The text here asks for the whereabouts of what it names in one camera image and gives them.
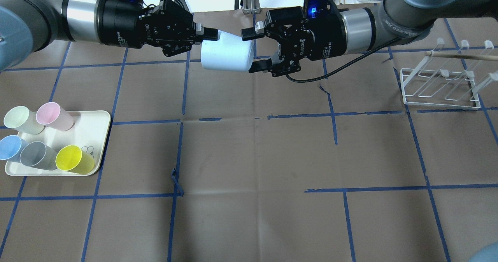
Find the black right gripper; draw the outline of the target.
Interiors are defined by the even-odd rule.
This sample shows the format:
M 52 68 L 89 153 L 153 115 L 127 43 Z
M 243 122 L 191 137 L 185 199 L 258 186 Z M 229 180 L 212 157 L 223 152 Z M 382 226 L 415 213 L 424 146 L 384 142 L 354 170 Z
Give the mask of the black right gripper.
M 268 37 L 278 50 L 254 61 L 248 72 L 270 72 L 273 77 L 301 70 L 300 60 L 323 60 L 345 53 L 345 25 L 333 0 L 304 0 L 303 6 L 271 9 L 255 27 L 241 30 L 243 41 Z

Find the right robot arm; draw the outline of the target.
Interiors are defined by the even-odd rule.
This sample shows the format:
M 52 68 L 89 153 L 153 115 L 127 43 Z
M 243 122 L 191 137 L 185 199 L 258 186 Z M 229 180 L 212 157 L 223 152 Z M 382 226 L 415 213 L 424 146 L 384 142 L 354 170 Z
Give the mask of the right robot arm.
M 360 53 L 352 63 L 385 47 L 409 44 L 430 32 L 436 19 L 494 17 L 497 0 L 382 0 L 377 6 L 339 10 L 333 0 L 304 0 L 303 6 L 271 9 L 241 31 L 242 39 L 268 37 L 279 48 L 253 62 L 249 73 L 273 77 L 301 70 L 300 60 L 317 61 Z

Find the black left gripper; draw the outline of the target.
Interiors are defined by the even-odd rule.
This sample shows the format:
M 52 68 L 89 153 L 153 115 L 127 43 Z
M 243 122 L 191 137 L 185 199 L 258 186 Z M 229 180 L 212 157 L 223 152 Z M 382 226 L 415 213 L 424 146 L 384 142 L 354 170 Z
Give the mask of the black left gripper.
M 102 44 L 160 47 L 166 57 L 188 52 L 203 41 L 219 40 L 217 29 L 194 22 L 185 0 L 160 0 L 156 6 L 144 0 L 99 0 L 97 32 Z

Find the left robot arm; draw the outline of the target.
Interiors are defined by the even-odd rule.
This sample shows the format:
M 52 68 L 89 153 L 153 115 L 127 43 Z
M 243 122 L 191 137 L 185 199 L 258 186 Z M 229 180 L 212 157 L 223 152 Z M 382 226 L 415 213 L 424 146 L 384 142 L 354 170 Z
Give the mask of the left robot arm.
M 171 57 L 219 32 L 193 20 L 183 0 L 1 0 L 1 70 L 23 62 L 54 40 L 115 47 L 160 47 Z

